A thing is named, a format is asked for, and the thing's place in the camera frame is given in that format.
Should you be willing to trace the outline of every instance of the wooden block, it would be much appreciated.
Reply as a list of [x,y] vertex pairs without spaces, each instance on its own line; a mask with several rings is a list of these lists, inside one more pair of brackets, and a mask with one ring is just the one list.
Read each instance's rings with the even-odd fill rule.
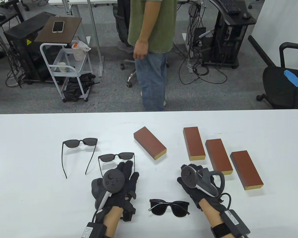
[[143,127],[133,134],[134,139],[150,154],[154,160],[166,154],[167,148],[147,129]]
[[229,175],[233,172],[231,162],[228,159],[221,139],[207,140],[205,147],[214,170],[221,171],[224,175]]
[[203,148],[198,127],[183,128],[183,135],[186,141],[186,149],[188,150],[190,161],[204,160],[205,151]]
[[246,150],[232,152],[231,160],[245,190],[261,188],[264,185]]

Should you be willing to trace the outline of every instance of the plastic bag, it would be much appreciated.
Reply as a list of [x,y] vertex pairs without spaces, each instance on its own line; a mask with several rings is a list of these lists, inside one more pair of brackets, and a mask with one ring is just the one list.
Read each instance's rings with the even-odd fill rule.
[[77,61],[83,61],[86,53],[91,50],[84,42],[78,41],[72,45],[72,50],[74,54],[74,58]]

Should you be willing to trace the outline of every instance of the keyboard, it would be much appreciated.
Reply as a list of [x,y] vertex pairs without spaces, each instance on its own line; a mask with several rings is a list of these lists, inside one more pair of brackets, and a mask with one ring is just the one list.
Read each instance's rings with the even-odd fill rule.
[[236,4],[236,0],[217,0],[217,2],[229,15],[239,14],[241,12],[241,9]]

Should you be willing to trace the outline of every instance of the sunglasses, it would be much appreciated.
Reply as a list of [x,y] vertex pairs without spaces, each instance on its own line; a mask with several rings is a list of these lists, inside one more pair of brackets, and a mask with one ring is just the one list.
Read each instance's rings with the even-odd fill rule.
[[176,217],[184,217],[187,214],[190,215],[190,213],[188,212],[190,203],[188,202],[175,201],[173,203],[167,203],[166,201],[161,199],[150,199],[149,202],[151,208],[148,209],[148,211],[151,211],[157,216],[163,215],[166,212],[168,206],[171,207],[171,210]]
[[134,160],[133,160],[133,169],[135,171],[135,153],[133,153],[133,152],[123,152],[123,153],[119,153],[119,154],[104,154],[104,155],[98,156],[98,164],[99,164],[99,169],[100,169],[100,173],[102,174],[102,177],[103,177],[103,173],[102,173],[102,169],[100,168],[99,160],[101,160],[103,162],[110,162],[110,161],[113,161],[115,159],[116,155],[122,160],[131,160],[132,157],[133,157],[134,158]]
[[[65,174],[65,177],[66,177],[66,178],[67,178],[67,175],[66,175],[66,173],[65,173],[64,166],[63,166],[63,146],[64,146],[64,144],[65,144],[68,148],[76,148],[76,147],[79,146],[79,143],[80,143],[81,141],[84,143],[84,145],[95,146],[94,151],[93,151],[93,154],[91,155],[90,161],[91,161],[91,159],[93,158],[93,155],[94,155],[94,152],[95,152],[95,149],[96,149],[96,145],[97,145],[97,141],[98,141],[97,138],[85,138],[85,139],[83,139],[83,140],[68,140],[68,141],[64,141],[64,142],[62,143],[62,168],[63,168],[63,171],[64,171],[64,174]],[[87,173],[87,170],[88,170],[90,161],[89,161],[88,166],[87,166],[87,168],[86,168],[85,175],[86,175],[86,173]]]

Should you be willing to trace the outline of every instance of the white cart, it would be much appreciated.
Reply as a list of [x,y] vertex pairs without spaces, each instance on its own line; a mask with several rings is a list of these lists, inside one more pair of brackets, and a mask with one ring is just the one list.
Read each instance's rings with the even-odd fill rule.
[[[44,54],[43,48],[45,46],[53,46],[53,45],[62,46],[62,49],[58,53],[54,63],[49,64],[47,59],[46,59],[46,56]],[[79,87],[81,88],[81,92],[82,92],[82,95],[79,98],[83,98],[84,101],[87,102],[88,101],[87,97],[88,97],[90,89],[88,89],[88,91],[86,93],[84,93],[84,90],[83,90],[82,84],[81,84],[81,80],[79,79],[79,77],[83,74],[88,74],[88,73],[93,74],[93,69],[91,67],[89,54],[88,54],[88,52],[86,53],[85,58],[84,58],[83,61],[77,61],[74,58],[73,50],[65,48],[64,46],[66,46],[66,45],[67,44],[43,43],[40,46],[40,51],[41,51],[43,59],[46,63],[46,66],[48,67],[48,70],[51,74],[51,77],[52,77],[52,79],[55,83],[57,91],[60,94],[60,97],[62,98],[62,101],[66,102],[66,99],[64,97],[63,92],[64,92],[64,90],[66,90],[66,86],[67,86],[67,83],[69,81],[69,78],[70,77],[76,77],[77,81],[78,81],[78,84],[79,84]],[[88,60],[90,71],[83,70],[84,65],[85,65],[87,60]],[[60,62],[65,62],[66,65],[58,65],[58,63],[60,63]],[[66,72],[65,73],[61,72],[59,68],[66,68]],[[55,80],[55,77],[66,77],[61,89],[60,89],[59,85],[57,84],[57,82]]]

